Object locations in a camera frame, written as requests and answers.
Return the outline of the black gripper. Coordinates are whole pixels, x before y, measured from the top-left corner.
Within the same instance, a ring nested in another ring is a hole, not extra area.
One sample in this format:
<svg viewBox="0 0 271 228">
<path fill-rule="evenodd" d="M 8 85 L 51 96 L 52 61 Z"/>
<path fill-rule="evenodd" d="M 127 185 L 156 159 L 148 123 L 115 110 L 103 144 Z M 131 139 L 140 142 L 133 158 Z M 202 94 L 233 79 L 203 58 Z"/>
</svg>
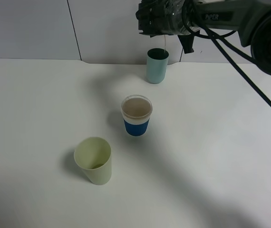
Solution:
<svg viewBox="0 0 271 228">
<path fill-rule="evenodd" d="M 135 13 L 140 34 L 155 37 L 177 35 L 183 52 L 194 52 L 194 35 L 200 34 L 192 13 L 197 0 L 143 0 Z"/>
</svg>

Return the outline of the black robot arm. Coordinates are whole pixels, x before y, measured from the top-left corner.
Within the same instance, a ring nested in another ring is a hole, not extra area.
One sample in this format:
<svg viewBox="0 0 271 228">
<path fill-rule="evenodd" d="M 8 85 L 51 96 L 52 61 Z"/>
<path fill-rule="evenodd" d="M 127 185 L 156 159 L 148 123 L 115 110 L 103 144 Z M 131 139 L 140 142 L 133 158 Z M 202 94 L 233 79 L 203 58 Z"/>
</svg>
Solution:
<svg viewBox="0 0 271 228">
<path fill-rule="evenodd" d="M 199 32 L 203 27 L 230 31 L 215 39 L 237 32 L 251 56 L 227 46 L 271 75 L 271 0 L 143 0 L 135 15 L 142 35 L 177 35 L 186 54 L 194 51 L 194 37 L 208 39 Z"/>
</svg>

